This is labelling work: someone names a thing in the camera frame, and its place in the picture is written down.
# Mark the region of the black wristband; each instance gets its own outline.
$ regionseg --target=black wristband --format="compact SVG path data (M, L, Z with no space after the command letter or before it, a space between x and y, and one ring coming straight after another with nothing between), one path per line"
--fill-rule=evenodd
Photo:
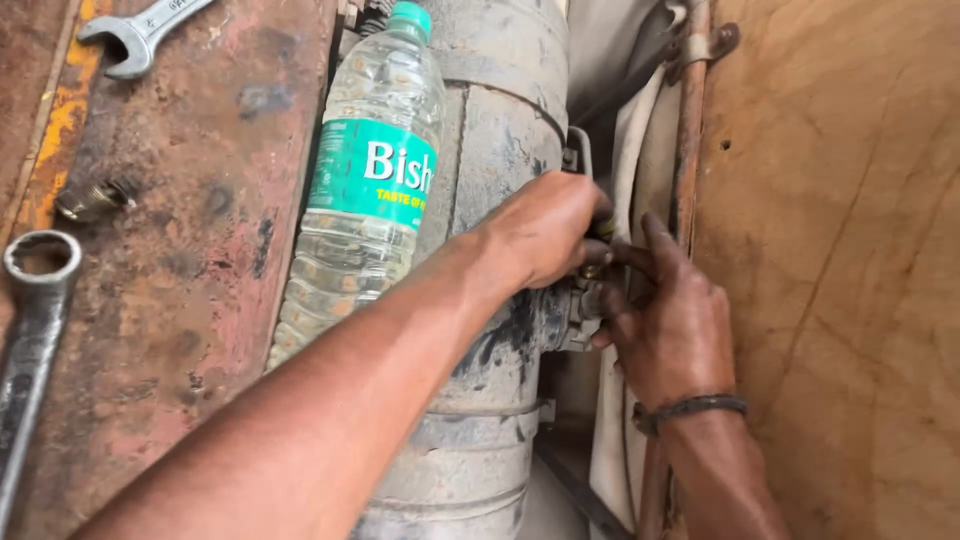
M733 394L712 394L686 398L672 405L664 405L653 414L637 403L634 405L634 426L648 437L657 437L659 435L657 426L660 423L677 416L686 416L714 408L735 410L744 416L747 415L747 402L741 398Z

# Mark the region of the wrench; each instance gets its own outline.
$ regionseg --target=wrench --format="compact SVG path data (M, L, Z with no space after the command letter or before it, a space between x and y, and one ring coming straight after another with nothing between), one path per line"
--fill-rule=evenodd
M109 34L127 48L127 59L107 70L112 79L138 79L154 64L156 46L190 15L213 0L159 0L141 14L132 17L106 15L96 17L80 29L77 39L88 42Z
M43 274L24 270L24 256L41 248L66 257L66 263ZM81 254L80 243L70 234L34 231L14 240L3 255L16 318L7 334L0 382L0 538L6 536L16 485L66 325Z

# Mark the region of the green bottle label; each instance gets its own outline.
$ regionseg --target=green bottle label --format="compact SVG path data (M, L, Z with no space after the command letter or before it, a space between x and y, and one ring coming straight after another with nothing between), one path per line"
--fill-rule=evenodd
M324 123L307 211L331 209L420 228L437 153L420 137L366 118Z

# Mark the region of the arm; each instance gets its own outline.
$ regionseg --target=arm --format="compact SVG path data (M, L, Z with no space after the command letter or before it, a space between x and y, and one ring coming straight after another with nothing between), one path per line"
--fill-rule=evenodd
M595 253L583 236L604 203L586 177L533 180L214 414L74 538L346 538L497 308Z
M594 344L616 346L625 380L647 410L735 393L726 292L693 266L660 221L647 215L642 225L650 250L614 246L615 259L644 274L657 291L631 306L615 285L605 284L607 323ZM789 537L767 489L759 446L739 413L699 412L659 428L690 538Z

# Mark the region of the green bottle cap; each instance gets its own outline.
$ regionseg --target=green bottle cap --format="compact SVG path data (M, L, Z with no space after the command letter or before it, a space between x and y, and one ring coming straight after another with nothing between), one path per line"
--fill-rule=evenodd
M408 20L420 26L426 32L427 41L430 40L430 13L414 2L397 2L394 4L394 12L390 14L392 19Z

